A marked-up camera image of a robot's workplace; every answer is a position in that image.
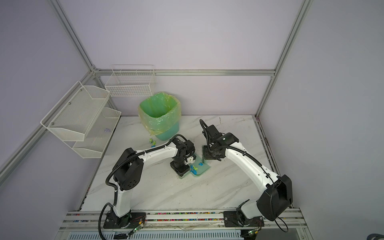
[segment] green trash can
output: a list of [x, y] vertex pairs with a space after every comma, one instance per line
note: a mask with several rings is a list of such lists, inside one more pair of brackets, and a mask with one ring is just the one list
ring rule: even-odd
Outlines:
[[141, 123], [160, 140], [170, 139], [179, 131], [180, 101], [167, 93], [156, 93], [138, 107]]

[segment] mesh shelf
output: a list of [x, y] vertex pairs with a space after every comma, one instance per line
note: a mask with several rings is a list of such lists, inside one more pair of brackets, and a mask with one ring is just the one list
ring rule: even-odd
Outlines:
[[41, 124], [62, 141], [84, 141], [108, 99], [109, 91], [81, 85], [50, 123]]
[[112, 75], [105, 84], [105, 89], [111, 92], [112, 97], [152, 96], [157, 83], [155, 71], [153, 69], [127, 70], [130, 66], [113, 65]]
[[120, 115], [119, 111], [103, 108], [85, 140], [76, 142], [72, 149], [82, 158], [101, 158]]

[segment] table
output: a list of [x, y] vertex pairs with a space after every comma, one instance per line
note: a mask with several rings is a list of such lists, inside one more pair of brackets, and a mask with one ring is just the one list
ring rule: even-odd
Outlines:
[[[191, 140], [196, 153], [201, 156], [206, 140], [199, 119], [208, 126], [215, 125], [219, 132], [231, 132], [250, 154], [270, 168], [252, 115], [182, 116], [178, 133]], [[148, 149], [151, 137], [157, 146], [166, 142], [150, 136], [139, 117], [121, 117], [81, 211], [100, 211], [105, 203], [113, 203], [114, 189], [105, 184], [105, 179], [125, 149]], [[209, 170], [199, 177], [189, 173], [183, 179], [171, 169], [171, 161], [171, 158], [165, 159], [143, 169], [139, 184], [133, 188], [132, 210], [234, 208], [261, 195], [248, 176], [227, 158], [221, 162], [208, 160]]]

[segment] yellow plastic bag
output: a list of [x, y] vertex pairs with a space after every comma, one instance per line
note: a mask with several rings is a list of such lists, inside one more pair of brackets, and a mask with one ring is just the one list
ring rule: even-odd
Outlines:
[[181, 117], [180, 101], [163, 92], [142, 101], [137, 110], [141, 123], [151, 135], [168, 131]]

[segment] white arm segment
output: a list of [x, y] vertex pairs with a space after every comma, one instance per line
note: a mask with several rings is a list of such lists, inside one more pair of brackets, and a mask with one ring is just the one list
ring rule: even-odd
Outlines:
[[[161, 160], [164, 160], [166, 158], [174, 157], [177, 154], [177, 148], [176, 145], [171, 142], [168, 146], [161, 148], [159, 150], [149, 152], [143, 155], [138, 156], [141, 158], [144, 162], [144, 168], [149, 167]], [[118, 186], [118, 198], [116, 206], [113, 207], [113, 211], [115, 212], [116, 216], [122, 217], [126, 215], [131, 210], [131, 197], [132, 197], [132, 190], [120, 190], [120, 186]]]
[[[241, 142], [235, 142], [230, 145], [231, 147], [238, 148], [240, 150], [248, 152]], [[264, 192], [267, 187], [266, 184], [271, 184], [272, 181], [270, 178], [266, 177], [266, 174], [264, 171], [259, 167], [252, 159], [250, 159], [247, 156], [243, 156], [241, 153], [232, 150], [232, 149], [226, 149], [225, 150], [225, 156], [232, 160], [237, 166], [239, 166], [246, 174], [247, 176], [256, 184], [257, 189], [262, 193]], [[270, 177], [275, 182], [278, 180], [277, 174], [271, 170], [269, 170], [264, 165], [262, 166], [264, 170], [270, 174]], [[253, 217], [262, 216], [259, 209], [256, 205], [257, 200], [254, 201], [248, 201], [245, 204], [242, 205], [241, 210], [244, 213], [244, 215], [251, 219]]]

